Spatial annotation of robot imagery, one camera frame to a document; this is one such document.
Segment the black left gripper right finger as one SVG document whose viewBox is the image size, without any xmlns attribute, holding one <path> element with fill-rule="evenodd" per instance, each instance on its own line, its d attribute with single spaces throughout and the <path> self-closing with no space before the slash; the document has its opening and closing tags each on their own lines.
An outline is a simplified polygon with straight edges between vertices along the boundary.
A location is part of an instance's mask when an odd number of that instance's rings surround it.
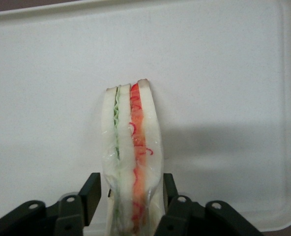
<svg viewBox="0 0 291 236">
<path fill-rule="evenodd" d="M 231 205 L 215 200 L 205 206 L 180 195 L 173 175 L 163 174 L 165 215 L 161 218 L 156 236 L 262 236 Z"/>
</svg>

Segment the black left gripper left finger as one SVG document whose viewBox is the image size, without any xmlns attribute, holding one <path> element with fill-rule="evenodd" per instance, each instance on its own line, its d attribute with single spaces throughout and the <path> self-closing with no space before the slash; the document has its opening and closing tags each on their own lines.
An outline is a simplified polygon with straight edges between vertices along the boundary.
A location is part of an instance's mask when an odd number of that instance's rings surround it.
<svg viewBox="0 0 291 236">
<path fill-rule="evenodd" d="M 0 218 L 0 236 L 82 236 L 101 199 L 101 175 L 92 173 L 77 194 L 51 206 L 27 201 Z"/>
</svg>

